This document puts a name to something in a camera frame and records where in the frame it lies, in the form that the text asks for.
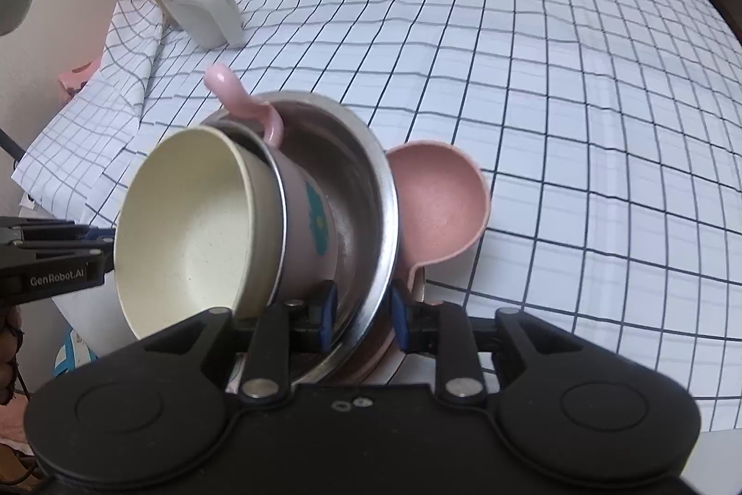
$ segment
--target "pink handle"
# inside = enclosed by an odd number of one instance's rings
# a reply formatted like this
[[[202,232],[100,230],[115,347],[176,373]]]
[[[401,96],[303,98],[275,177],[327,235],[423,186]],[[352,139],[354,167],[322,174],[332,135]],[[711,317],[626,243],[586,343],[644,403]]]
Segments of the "pink handle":
[[[206,88],[214,93],[225,109],[236,118],[257,120],[263,129],[262,138],[279,148],[283,142],[283,120],[269,103],[261,103],[247,94],[240,79],[224,64],[214,64],[203,75]]]

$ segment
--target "checkered tablecloth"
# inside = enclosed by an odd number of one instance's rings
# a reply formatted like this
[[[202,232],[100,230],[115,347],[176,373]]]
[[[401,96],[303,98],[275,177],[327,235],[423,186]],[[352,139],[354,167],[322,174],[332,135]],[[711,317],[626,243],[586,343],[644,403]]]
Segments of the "checkered tablecloth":
[[[742,427],[742,55],[707,0],[237,1],[244,49],[202,51],[121,0],[18,183],[109,225],[154,146],[220,107],[214,60],[250,92],[321,93],[387,148],[456,144],[491,183],[487,232],[429,270],[429,299],[522,306],[687,386],[705,430]]]

